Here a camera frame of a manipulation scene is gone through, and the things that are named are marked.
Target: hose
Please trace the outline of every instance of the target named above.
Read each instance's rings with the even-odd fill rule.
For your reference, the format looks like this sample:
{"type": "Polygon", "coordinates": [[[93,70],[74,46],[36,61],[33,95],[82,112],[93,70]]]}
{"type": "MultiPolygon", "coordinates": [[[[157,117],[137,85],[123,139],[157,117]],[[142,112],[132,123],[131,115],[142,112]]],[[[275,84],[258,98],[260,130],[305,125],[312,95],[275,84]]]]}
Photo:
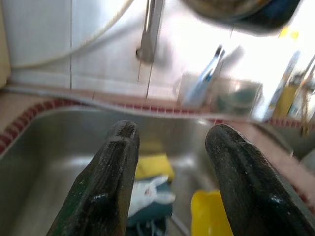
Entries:
{"type": "Polygon", "coordinates": [[[81,49],[85,48],[95,40],[97,40],[99,37],[101,37],[104,33],[106,33],[113,25],[117,23],[117,21],[125,14],[125,12],[129,9],[131,4],[133,3],[134,0],[126,0],[125,3],[123,4],[122,8],[118,10],[114,16],[107,22],[105,26],[103,26],[99,31],[97,31],[94,35],[90,36],[87,40],[83,41],[80,45],[73,47],[70,51],[61,53],[59,55],[56,55],[51,58],[47,58],[38,62],[31,62],[31,63],[25,63],[25,64],[18,64],[18,65],[12,65],[12,69],[25,69],[25,68],[32,68],[32,67],[37,67],[41,66],[44,64],[48,64],[51,62],[55,62],[57,60],[66,58],[81,49]]]}

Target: kitchen sink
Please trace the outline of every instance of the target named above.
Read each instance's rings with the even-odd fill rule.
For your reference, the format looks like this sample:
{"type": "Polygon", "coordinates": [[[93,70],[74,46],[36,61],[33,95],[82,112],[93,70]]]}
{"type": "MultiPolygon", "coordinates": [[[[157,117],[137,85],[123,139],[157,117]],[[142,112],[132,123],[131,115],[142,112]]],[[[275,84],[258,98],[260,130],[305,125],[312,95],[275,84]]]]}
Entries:
{"type": "Polygon", "coordinates": [[[138,125],[140,156],[166,153],[176,194],[169,234],[189,235],[190,201],[218,187],[205,150],[212,123],[152,118],[94,108],[62,108],[38,116],[0,156],[0,235],[45,236],[77,175],[120,120],[138,125]]]}

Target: toothbrush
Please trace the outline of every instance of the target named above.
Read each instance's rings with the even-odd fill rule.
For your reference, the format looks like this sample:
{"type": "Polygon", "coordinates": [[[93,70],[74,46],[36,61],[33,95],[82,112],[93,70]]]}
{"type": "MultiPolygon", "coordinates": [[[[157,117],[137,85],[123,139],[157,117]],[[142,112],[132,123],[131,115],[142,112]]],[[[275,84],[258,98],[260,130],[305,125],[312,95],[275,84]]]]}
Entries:
{"type": "Polygon", "coordinates": [[[212,76],[224,56],[225,50],[223,49],[222,45],[219,45],[214,57],[207,65],[205,70],[200,74],[198,80],[196,81],[195,85],[187,92],[186,96],[183,99],[182,104],[184,106],[201,106],[204,102],[208,84],[212,79],[212,76]]]}

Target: faucet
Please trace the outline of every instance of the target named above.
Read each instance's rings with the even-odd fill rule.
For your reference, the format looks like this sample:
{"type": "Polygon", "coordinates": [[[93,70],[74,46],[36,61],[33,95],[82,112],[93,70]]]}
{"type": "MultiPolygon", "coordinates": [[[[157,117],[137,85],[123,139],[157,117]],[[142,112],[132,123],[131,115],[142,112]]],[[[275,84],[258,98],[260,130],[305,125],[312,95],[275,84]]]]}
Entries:
{"type": "Polygon", "coordinates": [[[164,0],[147,0],[141,46],[136,51],[137,58],[146,63],[153,63],[154,60],[163,2],[164,0]]]}

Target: stainless steel sink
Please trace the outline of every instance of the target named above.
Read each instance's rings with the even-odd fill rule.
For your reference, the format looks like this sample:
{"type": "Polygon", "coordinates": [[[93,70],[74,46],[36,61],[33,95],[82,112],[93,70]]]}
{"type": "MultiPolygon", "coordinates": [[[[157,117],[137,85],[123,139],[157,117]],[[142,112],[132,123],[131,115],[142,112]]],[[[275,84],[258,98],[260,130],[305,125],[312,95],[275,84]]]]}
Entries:
{"type": "Polygon", "coordinates": [[[217,188],[204,145],[212,124],[79,107],[42,114],[0,156],[0,235],[45,236],[76,176],[123,119],[139,127],[140,155],[167,154],[177,195],[168,227],[172,236],[185,235],[194,192],[217,188]]]}

